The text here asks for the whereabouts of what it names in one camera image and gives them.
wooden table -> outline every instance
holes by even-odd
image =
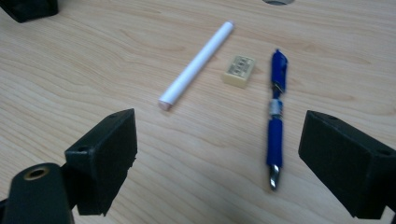
[[[60,0],[56,16],[0,11],[0,198],[14,175],[64,163],[105,116],[136,115],[138,154],[106,217],[77,223],[390,223],[359,220],[298,156],[306,110],[396,148],[396,2]],[[235,29],[169,112],[158,98],[227,20]],[[270,59],[289,59],[284,167],[264,165]],[[245,89],[220,76],[256,59]]]

pen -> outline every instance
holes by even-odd
[[[267,165],[270,169],[270,187],[276,190],[282,167],[282,139],[283,139],[283,122],[282,108],[280,101],[281,94],[286,90],[286,70],[288,68],[288,59],[279,51],[273,54],[272,58],[272,91],[273,99],[270,102],[270,120],[268,123],[268,148],[267,148]]]
[[[174,105],[178,97],[194,80],[198,72],[209,61],[210,57],[216,52],[221,44],[226,40],[227,36],[233,30],[233,21],[226,21],[210,38],[201,51],[195,58],[187,65],[187,67],[180,73],[175,81],[169,86],[166,92],[159,99],[159,107],[162,110],[169,110]]]

metal pen tip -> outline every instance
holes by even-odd
[[[271,190],[276,190],[277,182],[279,181],[280,169],[277,165],[270,165],[270,187]]]

blue pen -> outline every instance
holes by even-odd
[[[268,123],[268,151],[267,165],[270,168],[270,186],[271,190],[276,190],[280,168],[282,167],[282,107],[280,101],[281,94],[286,90],[286,70],[288,68],[288,59],[279,51],[272,58],[272,90],[273,99],[270,103],[270,121]]]

pen cap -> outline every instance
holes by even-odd
[[[286,70],[288,68],[288,59],[279,49],[275,51],[272,58],[272,74],[271,81],[280,88],[281,91],[286,90]]]

